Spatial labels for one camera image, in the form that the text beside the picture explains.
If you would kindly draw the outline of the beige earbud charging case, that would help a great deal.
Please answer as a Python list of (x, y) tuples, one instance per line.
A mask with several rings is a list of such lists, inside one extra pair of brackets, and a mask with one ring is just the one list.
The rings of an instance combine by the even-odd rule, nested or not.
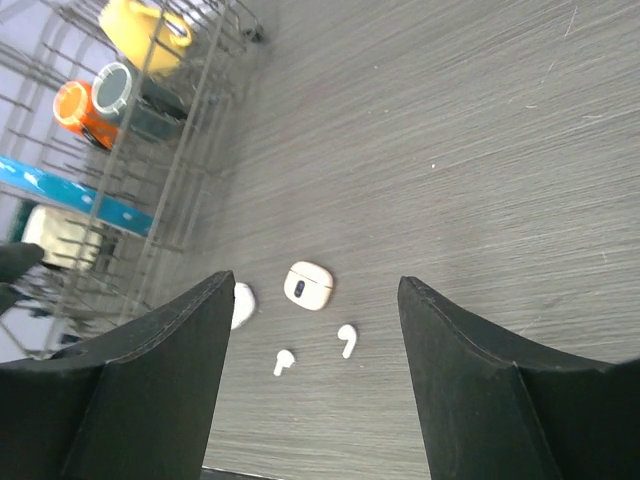
[(297, 261), (285, 276), (283, 291), (294, 304), (309, 310), (322, 310), (334, 289), (332, 274), (322, 266), (308, 261)]

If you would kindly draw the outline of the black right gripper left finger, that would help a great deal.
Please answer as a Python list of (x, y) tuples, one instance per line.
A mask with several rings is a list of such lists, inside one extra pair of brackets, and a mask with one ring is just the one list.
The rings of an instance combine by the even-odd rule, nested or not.
[(230, 335), (235, 279), (46, 360), (1, 367), (5, 479), (196, 479)]

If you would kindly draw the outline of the white earbud charging case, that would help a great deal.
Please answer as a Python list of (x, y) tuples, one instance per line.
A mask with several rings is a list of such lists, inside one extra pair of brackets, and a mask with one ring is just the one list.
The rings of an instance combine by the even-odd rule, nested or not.
[(251, 287), (237, 282), (234, 287), (234, 309), (231, 320), (231, 330), (243, 326), (255, 313), (257, 302)]

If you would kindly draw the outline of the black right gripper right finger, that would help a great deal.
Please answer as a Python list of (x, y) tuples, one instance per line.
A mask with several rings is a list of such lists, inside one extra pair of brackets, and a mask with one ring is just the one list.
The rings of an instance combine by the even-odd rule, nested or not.
[(435, 479), (635, 479), (639, 363), (526, 339), (405, 276), (397, 304)]

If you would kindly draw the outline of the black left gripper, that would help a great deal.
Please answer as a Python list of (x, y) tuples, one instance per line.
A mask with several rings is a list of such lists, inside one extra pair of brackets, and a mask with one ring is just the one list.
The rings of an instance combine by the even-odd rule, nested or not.
[(17, 242), (1, 246), (1, 314), (28, 299), (14, 284), (44, 257), (37, 244)]

